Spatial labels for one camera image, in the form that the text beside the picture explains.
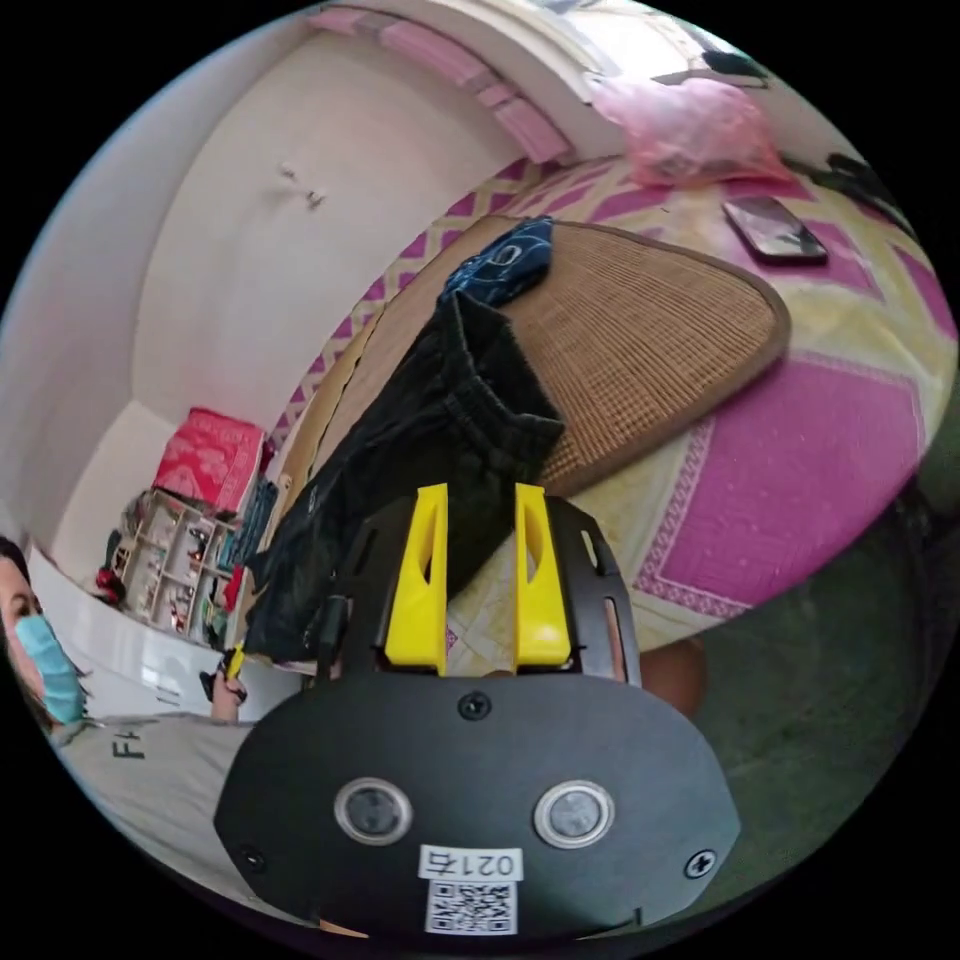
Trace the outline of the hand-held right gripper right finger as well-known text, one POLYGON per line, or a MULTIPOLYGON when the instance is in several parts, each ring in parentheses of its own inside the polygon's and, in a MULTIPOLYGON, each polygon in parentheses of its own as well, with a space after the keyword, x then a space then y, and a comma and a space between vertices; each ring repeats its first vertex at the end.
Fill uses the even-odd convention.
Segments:
POLYGON ((561 668, 570 635, 542 488, 515 486, 514 664, 517 670, 561 668))

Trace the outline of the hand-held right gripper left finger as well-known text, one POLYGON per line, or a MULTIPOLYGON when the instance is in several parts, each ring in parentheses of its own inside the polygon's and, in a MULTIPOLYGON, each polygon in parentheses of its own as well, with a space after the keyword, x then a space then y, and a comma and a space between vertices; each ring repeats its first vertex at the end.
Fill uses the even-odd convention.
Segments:
POLYGON ((447 534, 447 486, 420 488, 401 556, 384 644, 384 655, 395 669, 446 674, 447 534))

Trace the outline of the person's right hand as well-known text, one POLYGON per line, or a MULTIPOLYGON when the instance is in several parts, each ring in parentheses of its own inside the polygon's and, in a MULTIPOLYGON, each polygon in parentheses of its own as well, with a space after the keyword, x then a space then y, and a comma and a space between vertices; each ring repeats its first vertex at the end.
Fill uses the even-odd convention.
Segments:
POLYGON ((708 675, 703 642, 687 638, 639 655, 643 688, 679 713, 693 718, 706 694, 708 675))

